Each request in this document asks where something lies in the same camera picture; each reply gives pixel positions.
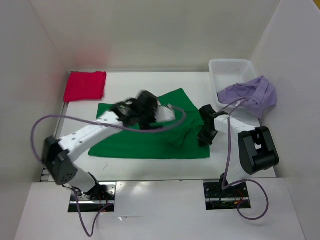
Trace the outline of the red t shirt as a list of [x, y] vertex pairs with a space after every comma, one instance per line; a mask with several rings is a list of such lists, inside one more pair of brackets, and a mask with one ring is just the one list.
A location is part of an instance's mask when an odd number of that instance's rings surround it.
[[107, 73], [71, 72], [66, 84], [63, 101], [65, 103], [77, 101], [101, 100], [105, 95]]

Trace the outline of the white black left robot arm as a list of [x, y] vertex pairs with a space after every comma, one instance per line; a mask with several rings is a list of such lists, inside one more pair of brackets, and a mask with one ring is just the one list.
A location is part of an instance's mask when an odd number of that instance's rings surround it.
[[59, 186], [68, 184], [80, 190], [88, 200], [96, 199], [103, 188], [93, 174], [75, 165], [75, 161], [101, 141], [135, 125], [138, 132], [157, 133], [160, 126], [175, 119], [172, 108], [162, 105], [152, 93], [141, 91], [137, 98], [117, 102], [95, 121], [59, 139], [49, 136], [44, 141], [41, 160]]

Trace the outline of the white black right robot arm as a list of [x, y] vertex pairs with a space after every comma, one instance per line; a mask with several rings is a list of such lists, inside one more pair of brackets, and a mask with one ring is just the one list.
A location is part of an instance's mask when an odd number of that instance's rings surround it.
[[225, 111], [216, 112], [211, 105], [200, 108], [199, 114], [204, 123], [197, 135], [200, 147], [212, 145], [218, 133], [228, 137], [226, 167], [219, 184], [223, 196], [231, 196], [237, 185], [250, 176], [279, 164], [272, 134], [266, 126], [246, 124]]

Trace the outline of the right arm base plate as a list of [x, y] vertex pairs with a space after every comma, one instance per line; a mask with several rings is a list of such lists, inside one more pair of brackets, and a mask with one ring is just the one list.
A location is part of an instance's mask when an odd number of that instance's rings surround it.
[[247, 185], [245, 183], [229, 187], [226, 190], [221, 188], [222, 182], [205, 181], [203, 183], [206, 210], [233, 210], [251, 209], [251, 203]]

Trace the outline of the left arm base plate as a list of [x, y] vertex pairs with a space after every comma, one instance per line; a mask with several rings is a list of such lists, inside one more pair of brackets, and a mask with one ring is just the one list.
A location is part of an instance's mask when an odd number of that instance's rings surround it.
[[116, 182], [100, 182], [101, 190], [95, 196], [88, 196], [83, 191], [75, 188], [76, 194], [72, 191], [68, 206], [69, 213], [78, 211], [76, 197], [78, 197], [79, 209], [82, 213], [97, 213], [115, 211]]

